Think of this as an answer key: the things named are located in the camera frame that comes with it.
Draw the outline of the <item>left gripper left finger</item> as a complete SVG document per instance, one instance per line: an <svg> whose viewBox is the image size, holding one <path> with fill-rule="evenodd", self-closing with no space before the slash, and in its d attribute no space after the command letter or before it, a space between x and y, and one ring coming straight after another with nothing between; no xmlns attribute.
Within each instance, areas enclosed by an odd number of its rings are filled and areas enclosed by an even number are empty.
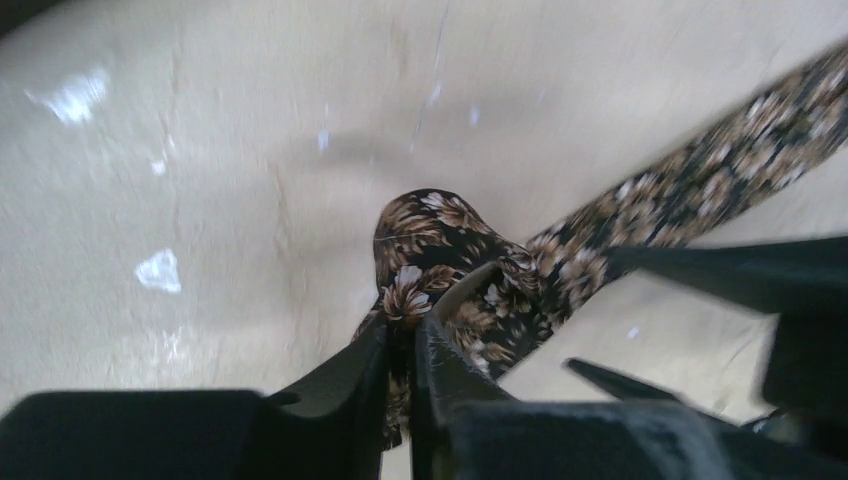
<svg viewBox="0 0 848 480"><path fill-rule="evenodd" d="M271 395L253 390L42 391L1 420L5 479L375 479L383 326Z"/></svg>

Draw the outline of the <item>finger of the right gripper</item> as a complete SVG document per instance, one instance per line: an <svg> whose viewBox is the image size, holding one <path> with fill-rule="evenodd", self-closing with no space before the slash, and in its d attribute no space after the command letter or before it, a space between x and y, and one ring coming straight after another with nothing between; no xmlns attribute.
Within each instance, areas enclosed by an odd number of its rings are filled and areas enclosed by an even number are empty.
<svg viewBox="0 0 848 480"><path fill-rule="evenodd" d="M565 360L564 367L618 400L683 402L682 399L668 390L580 358Z"/></svg>
<svg viewBox="0 0 848 480"><path fill-rule="evenodd" d="M778 318L760 395L769 404L847 421L847 239L713 249L619 246L635 267Z"/></svg>

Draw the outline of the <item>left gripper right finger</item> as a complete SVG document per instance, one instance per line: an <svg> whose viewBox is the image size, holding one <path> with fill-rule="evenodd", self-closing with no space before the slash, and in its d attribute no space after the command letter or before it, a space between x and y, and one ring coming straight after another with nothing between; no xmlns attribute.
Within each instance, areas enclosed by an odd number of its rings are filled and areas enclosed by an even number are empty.
<svg viewBox="0 0 848 480"><path fill-rule="evenodd" d="M667 400L526 402L427 317L415 334L416 479L843 479L845 463Z"/></svg>

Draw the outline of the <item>brown floral black tie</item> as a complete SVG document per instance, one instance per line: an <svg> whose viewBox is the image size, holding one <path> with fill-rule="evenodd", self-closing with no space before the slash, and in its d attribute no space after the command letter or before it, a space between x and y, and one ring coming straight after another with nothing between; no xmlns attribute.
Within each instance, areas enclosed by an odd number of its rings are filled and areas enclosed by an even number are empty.
<svg viewBox="0 0 848 480"><path fill-rule="evenodd" d="M384 449L409 436L415 327L474 270L495 265L445 330L498 379L627 274L609 262L610 248L684 246L785 189L846 141L847 46L839 43L525 241L502 236L448 190L392 199L373 234L378 295L364 317L386 325L392 351Z"/></svg>

